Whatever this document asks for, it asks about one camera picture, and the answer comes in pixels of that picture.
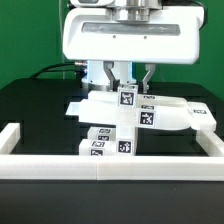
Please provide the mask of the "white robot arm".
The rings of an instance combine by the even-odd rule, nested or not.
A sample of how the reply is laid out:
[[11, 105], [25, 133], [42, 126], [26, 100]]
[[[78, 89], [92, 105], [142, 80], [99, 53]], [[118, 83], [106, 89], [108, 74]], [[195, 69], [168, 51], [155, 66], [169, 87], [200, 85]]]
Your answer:
[[82, 83], [115, 90], [131, 84], [132, 65], [144, 63], [147, 82], [158, 64], [193, 64], [206, 9], [196, 0], [70, 0], [63, 53], [87, 63]]

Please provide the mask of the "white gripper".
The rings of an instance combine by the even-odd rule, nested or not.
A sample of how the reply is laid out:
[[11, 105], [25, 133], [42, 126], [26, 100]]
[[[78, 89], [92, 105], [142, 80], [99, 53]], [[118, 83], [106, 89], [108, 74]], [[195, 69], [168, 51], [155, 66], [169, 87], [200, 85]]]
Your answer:
[[[140, 62], [193, 64], [199, 58], [199, 29], [204, 12], [197, 6], [170, 6], [153, 10], [147, 22], [118, 22], [110, 9], [76, 8], [65, 20], [63, 53], [72, 60], [99, 60], [109, 79], [109, 90], [116, 91], [120, 80], [112, 69], [114, 63]], [[142, 93], [156, 70], [145, 65], [140, 81]]]

